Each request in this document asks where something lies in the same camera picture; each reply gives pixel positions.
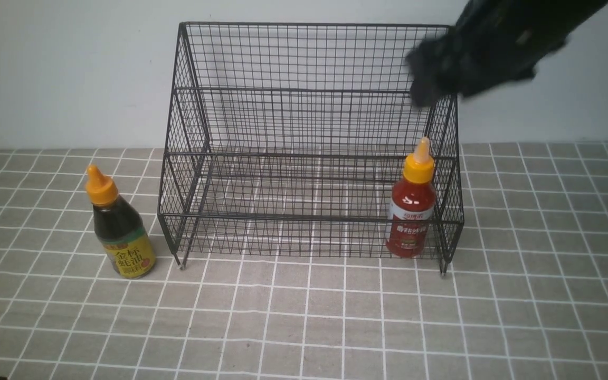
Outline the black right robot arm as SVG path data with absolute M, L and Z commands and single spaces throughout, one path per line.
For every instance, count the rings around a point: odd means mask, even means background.
M 540 60 L 606 1 L 469 1 L 458 20 L 406 55 L 416 107 L 441 97 L 474 97 L 499 85 L 531 80 Z

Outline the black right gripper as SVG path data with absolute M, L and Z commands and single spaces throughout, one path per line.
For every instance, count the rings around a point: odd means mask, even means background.
M 465 97 L 531 80 L 538 62 L 560 50 L 567 36 L 568 17 L 560 12 L 464 11 L 453 37 L 425 39 L 406 55 L 412 105 L 436 105 L 444 94 L 435 77 L 454 73 Z

